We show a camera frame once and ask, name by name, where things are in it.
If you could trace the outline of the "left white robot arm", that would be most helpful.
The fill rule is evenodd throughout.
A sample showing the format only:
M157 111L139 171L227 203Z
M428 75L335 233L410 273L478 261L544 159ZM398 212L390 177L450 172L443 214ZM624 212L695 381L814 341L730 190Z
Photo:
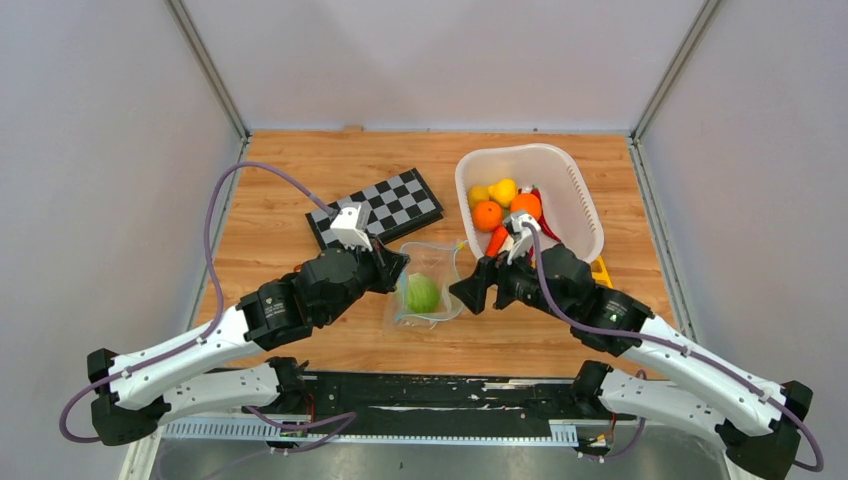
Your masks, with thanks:
M409 262L408 254L377 238L368 247L325 249L242 297L218 322L131 354L90 353L88 376L97 394L90 411L98 441L128 444L176 419L225 407L298 411L307 389L295 359L273 357L241 370L225 364L309 337L368 292L393 292Z

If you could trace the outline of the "large toy orange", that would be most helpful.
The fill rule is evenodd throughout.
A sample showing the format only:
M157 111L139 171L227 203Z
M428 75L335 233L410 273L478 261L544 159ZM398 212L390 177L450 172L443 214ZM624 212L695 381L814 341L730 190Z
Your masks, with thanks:
M483 233L496 230L503 221L503 208L495 201L481 201L471 209L474 228Z

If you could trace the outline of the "small toy orange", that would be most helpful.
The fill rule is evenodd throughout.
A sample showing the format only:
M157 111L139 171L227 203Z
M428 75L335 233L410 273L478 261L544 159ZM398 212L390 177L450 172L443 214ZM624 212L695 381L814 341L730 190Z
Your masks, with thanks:
M539 220L543 213L541 200L532 193L517 194L512 199L509 208L511 213L524 211L535 220Z

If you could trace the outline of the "clear zip top bag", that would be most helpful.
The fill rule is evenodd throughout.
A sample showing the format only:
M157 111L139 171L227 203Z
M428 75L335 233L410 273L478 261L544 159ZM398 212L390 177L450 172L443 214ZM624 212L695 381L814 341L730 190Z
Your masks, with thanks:
M400 252L410 257L384 309L386 329L433 329L465 309L449 291L459 280L457 259L466 241L406 242Z

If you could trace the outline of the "white plastic basket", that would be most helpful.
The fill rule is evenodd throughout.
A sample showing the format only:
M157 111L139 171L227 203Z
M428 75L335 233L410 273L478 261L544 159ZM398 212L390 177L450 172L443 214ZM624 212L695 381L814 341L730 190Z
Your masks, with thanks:
M466 154L455 169L455 186L468 247L479 259L490 235L475 229L467 192L510 178L519 187L536 187L541 193L545 220L561 242L581 260L600 256L604 232L589 189L575 160L550 144L533 143L479 149Z

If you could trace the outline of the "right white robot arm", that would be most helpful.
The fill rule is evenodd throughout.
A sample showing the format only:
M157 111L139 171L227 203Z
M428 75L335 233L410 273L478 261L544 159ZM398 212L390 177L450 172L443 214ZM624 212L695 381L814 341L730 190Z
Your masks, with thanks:
M485 308L496 288L495 308L515 301L555 316L582 344L626 358L667 378L650 385L610 365L587 361L571 386L571 403L584 417L601 412L635 415L699 436L723 449L744 471L784 479L807 440L824 467L821 447L803 420L813 392L798 381L778 384L732 365L681 335L649 307L597 283L590 266L558 244L534 261L502 253L478 260L473 274L449 291L472 313Z

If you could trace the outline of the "green toy cabbage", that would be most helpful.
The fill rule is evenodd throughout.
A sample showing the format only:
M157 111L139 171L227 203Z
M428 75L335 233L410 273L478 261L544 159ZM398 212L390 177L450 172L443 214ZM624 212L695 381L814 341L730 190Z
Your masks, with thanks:
M422 273L413 273L407 277L405 306L416 314L429 314L436 311L441 299L441 291L436 282Z

